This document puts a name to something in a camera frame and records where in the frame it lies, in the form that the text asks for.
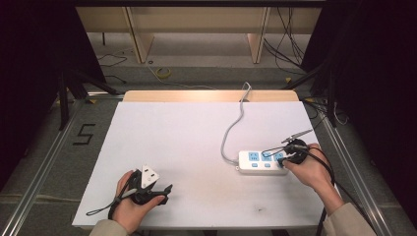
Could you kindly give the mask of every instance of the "white table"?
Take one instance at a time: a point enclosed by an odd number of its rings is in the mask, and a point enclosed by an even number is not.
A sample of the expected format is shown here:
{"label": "white table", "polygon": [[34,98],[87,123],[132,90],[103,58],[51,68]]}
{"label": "white table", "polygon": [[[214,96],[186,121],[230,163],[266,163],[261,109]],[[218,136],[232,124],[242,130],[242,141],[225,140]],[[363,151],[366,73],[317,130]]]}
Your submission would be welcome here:
{"label": "white table", "polygon": [[[311,129],[299,101],[246,102],[245,116],[229,133],[225,153],[264,150]],[[273,229],[317,225],[323,204],[289,173],[249,176],[224,161],[220,145],[239,116],[238,102],[121,102],[80,203],[74,226],[93,228],[107,217],[86,212],[105,207],[130,169],[149,165],[160,175],[155,191],[173,184],[165,206],[143,229]],[[302,137],[316,143],[314,133]]]}

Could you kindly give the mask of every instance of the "white power strip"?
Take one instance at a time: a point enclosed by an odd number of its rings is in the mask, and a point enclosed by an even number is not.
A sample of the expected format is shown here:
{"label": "white power strip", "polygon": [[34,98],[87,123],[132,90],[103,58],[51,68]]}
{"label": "white power strip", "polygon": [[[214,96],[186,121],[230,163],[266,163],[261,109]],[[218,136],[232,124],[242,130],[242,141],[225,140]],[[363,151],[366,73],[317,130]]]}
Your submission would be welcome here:
{"label": "white power strip", "polygon": [[285,175],[288,169],[278,163],[280,158],[286,157],[284,151],[272,155],[273,152],[258,150],[239,151],[238,170],[243,174],[257,175]]}

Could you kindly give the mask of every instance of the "aluminum rail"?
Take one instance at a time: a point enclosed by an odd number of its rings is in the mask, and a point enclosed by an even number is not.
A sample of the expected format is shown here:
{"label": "aluminum rail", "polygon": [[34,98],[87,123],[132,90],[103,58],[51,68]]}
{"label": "aluminum rail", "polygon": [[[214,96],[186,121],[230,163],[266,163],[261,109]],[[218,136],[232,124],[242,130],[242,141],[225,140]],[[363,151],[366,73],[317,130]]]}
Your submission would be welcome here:
{"label": "aluminum rail", "polygon": [[353,187],[355,188],[359,200],[361,201],[364,210],[367,212],[370,217],[371,223],[374,226],[374,229],[379,236],[389,236],[393,235],[383,213],[381,212],[378,204],[374,200],[371,191],[364,182],[362,175],[360,174],[358,168],[355,165],[349,151],[346,148],[346,145],[343,142],[340,134],[337,129],[334,128],[328,118],[324,120],[326,130],[331,141],[336,148],[336,151],[340,157],[340,160],[346,169],[346,172],[352,181]]}
{"label": "aluminum rail", "polygon": [[60,153],[62,146],[65,143],[65,140],[68,137],[68,134],[71,131],[71,128],[74,124],[74,121],[77,117],[77,114],[83,107],[84,101],[77,100],[72,106],[72,114],[70,114],[70,120],[62,131],[59,131],[57,137],[55,138],[51,148],[49,149],[45,159],[37,170],[33,180],[30,182],[30,185],[18,205],[16,206],[14,212],[8,219],[6,227],[3,229],[2,236],[12,236],[17,235],[19,230],[23,226],[26,217],[29,214],[29,211],[36,199],[37,194],[39,193],[43,183],[45,182],[50,169],[55,162],[55,159]]}

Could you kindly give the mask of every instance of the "finger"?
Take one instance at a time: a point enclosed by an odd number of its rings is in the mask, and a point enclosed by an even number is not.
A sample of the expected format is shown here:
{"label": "finger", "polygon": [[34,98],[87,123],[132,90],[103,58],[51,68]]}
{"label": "finger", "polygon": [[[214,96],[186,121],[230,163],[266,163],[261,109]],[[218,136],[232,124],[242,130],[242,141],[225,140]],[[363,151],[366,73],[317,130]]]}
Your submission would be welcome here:
{"label": "finger", "polygon": [[294,163],[292,163],[291,161],[288,161],[288,160],[284,160],[284,161],[282,161],[282,164],[285,166],[285,168],[287,168],[287,169],[289,169],[289,170],[293,170],[294,169],[294,167],[297,165],[297,164],[294,164]]}
{"label": "finger", "polygon": [[164,199],[165,199],[165,196],[163,195],[156,196],[153,199],[151,199],[147,204],[142,205],[142,209],[145,212],[149,212],[151,209],[158,206],[160,202],[162,202]]}
{"label": "finger", "polygon": [[328,164],[328,160],[325,158],[319,147],[310,147],[309,153]]}
{"label": "finger", "polygon": [[130,170],[126,172],[122,178],[117,182],[117,191],[116,196],[120,194],[120,192],[123,190],[123,187],[125,186],[126,182],[129,180],[130,176],[132,175],[133,170]]}
{"label": "finger", "polygon": [[319,144],[309,144],[308,147],[309,148],[318,148],[318,149],[320,149]]}

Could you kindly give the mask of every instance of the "white power cord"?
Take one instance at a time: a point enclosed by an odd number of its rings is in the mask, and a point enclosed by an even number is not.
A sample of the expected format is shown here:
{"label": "white power cord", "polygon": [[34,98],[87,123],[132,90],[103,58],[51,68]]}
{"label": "white power cord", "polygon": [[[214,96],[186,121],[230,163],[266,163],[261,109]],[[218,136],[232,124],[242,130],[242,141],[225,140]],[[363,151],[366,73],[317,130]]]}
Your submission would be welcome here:
{"label": "white power cord", "polygon": [[245,93],[243,94],[242,98],[240,99],[240,116],[239,118],[237,118],[237,120],[235,122],[233,122],[233,124],[231,124],[229,126],[229,128],[227,128],[226,132],[224,133],[224,137],[223,137],[223,142],[221,143],[221,156],[223,156],[223,159],[226,160],[227,162],[231,163],[231,164],[238,164],[239,160],[238,159],[230,159],[229,157],[227,157],[227,155],[224,153],[224,144],[226,143],[226,139],[227,139],[227,135],[229,134],[229,131],[233,128],[233,126],[235,126],[243,117],[244,115],[244,111],[243,111],[243,100],[246,99],[246,97],[249,94],[249,91],[252,89],[251,85],[249,85],[249,83],[245,82],[245,84],[242,86],[242,89],[245,88],[245,86],[248,86],[248,88],[246,89]]}

